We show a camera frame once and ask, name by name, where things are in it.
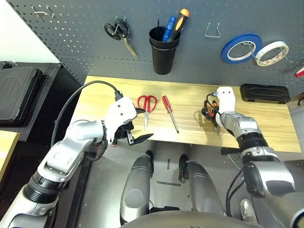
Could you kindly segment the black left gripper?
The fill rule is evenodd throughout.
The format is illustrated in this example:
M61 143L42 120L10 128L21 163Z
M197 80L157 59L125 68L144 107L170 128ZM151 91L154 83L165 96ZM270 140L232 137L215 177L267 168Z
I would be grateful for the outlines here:
M142 108L135 108L137 114L145 113L145 110ZM113 145L117 145L119 139L124 139L127 137L127 132L134 129L133 123L129 122L127 124L121 125L114 134ZM134 138L131 134L129 134L129 145L135 145L144 142L153 136L153 133L141 135L138 138Z

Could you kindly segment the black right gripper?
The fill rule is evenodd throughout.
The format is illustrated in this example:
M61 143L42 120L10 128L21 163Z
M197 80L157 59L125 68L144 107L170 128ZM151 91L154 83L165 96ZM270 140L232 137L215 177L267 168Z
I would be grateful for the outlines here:
M202 108L201 113L207 120L210 121L215 120L215 115L212 108Z

